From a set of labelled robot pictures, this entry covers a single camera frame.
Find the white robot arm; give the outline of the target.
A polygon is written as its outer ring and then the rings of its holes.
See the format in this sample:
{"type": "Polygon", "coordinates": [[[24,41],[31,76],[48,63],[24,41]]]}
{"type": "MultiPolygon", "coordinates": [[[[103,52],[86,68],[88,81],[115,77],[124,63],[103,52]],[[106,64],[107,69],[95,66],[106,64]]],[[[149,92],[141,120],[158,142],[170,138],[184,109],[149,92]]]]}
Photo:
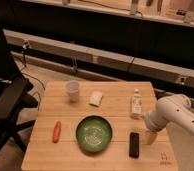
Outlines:
{"type": "Polygon", "coordinates": [[[145,144],[151,145],[159,131],[173,122],[194,135],[194,114],[190,111],[191,100],[184,94],[165,96],[157,100],[155,107],[145,114],[145,144]]]}

